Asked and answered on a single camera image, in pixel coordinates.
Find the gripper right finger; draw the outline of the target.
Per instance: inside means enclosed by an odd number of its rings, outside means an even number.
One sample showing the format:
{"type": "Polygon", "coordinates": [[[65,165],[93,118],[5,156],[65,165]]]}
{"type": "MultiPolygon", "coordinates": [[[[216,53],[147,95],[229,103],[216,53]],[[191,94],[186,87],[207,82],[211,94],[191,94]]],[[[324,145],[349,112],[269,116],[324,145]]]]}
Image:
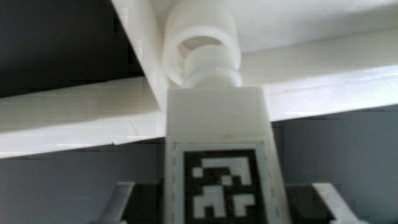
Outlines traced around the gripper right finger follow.
{"type": "Polygon", "coordinates": [[[330,183],[287,184],[292,224],[369,224],[356,218],[330,183]]]}

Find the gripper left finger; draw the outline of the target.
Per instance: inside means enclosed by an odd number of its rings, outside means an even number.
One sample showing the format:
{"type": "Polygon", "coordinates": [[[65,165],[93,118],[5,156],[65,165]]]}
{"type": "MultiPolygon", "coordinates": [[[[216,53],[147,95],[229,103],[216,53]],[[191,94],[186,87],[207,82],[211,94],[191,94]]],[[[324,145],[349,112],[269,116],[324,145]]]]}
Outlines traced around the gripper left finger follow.
{"type": "Polygon", "coordinates": [[[163,224],[161,184],[117,182],[93,224],[163,224]]]}

